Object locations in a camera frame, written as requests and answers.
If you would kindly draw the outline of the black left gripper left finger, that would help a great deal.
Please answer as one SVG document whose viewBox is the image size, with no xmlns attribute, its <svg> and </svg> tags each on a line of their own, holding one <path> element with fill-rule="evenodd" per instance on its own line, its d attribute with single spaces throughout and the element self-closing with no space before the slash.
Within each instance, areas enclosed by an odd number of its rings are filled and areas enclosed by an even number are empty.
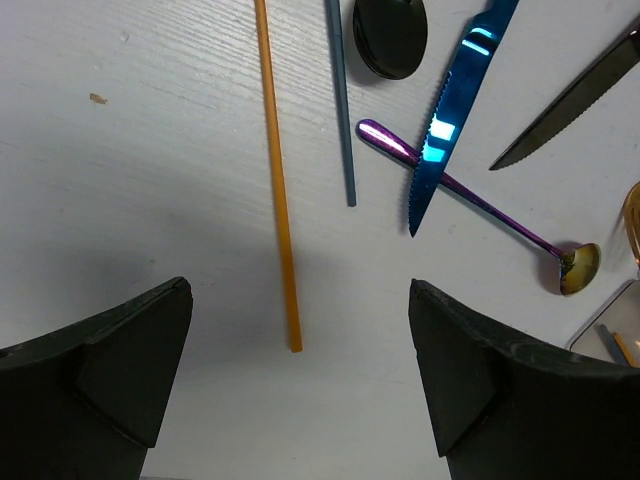
<svg viewBox="0 0 640 480">
<path fill-rule="evenodd" d="M 2 478 L 139 478 L 191 318 L 191 286 L 176 277 L 2 349 Z"/>
</svg>

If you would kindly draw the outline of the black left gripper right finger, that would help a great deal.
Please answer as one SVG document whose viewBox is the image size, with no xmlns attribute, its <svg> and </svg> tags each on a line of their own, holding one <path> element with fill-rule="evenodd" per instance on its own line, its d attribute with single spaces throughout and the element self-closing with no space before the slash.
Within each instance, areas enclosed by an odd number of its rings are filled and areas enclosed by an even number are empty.
<svg viewBox="0 0 640 480">
<path fill-rule="evenodd" d="M 635 479 L 639 372 L 534 338 L 424 280 L 409 323 L 455 479 Z"/>
</svg>

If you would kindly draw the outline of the purple gold spoon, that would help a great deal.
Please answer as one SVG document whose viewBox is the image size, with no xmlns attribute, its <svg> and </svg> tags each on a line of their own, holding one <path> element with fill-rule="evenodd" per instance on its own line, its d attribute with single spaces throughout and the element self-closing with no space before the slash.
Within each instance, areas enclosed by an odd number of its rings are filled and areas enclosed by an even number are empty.
<svg viewBox="0 0 640 480">
<path fill-rule="evenodd" d="M 379 122 L 361 120 L 356 125 L 356 133 L 365 143 L 401 164 L 413 170 L 418 167 L 419 152 Z M 574 249 L 562 250 L 502 213 L 447 173 L 443 174 L 439 183 L 555 257 L 559 262 L 559 288 L 563 296 L 580 292 L 595 278 L 601 262 L 601 251 L 597 244 L 586 243 Z"/>
</svg>

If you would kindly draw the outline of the blue knife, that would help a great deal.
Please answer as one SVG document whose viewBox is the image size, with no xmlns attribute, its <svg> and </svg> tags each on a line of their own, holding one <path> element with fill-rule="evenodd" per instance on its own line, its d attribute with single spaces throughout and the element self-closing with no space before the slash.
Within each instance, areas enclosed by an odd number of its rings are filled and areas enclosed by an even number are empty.
<svg viewBox="0 0 640 480">
<path fill-rule="evenodd" d="M 408 203 L 412 236 L 421 225 L 517 5 L 517 0 L 493 1 L 469 21 L 461 36 L 413 173 Z"/>
</svg>

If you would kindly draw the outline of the black knife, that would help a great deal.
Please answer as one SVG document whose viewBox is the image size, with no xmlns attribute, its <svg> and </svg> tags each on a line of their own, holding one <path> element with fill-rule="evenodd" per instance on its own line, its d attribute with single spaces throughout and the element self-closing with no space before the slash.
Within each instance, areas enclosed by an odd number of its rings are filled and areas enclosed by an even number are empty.
<svg viewBox="0 0 640 480">
<path fill-rule="evenodd" d="M 591 62 L 489 167 L 500 170 L 540 149 L 639 64 L 639 17 Z"/>
</svg>

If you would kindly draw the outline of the black spoon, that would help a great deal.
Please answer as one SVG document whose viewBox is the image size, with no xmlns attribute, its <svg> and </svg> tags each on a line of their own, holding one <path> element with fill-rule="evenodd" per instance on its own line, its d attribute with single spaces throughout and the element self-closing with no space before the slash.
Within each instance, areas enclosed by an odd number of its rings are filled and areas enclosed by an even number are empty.
<svg viewBox="0 0 640 480">
<path fill-rule="evenodd" d="M 388 80 L 403 80 L 420 66 L 428 39 L 421 0 L 357 0 L 352 27 L 365 65 Z"/>
</svg>

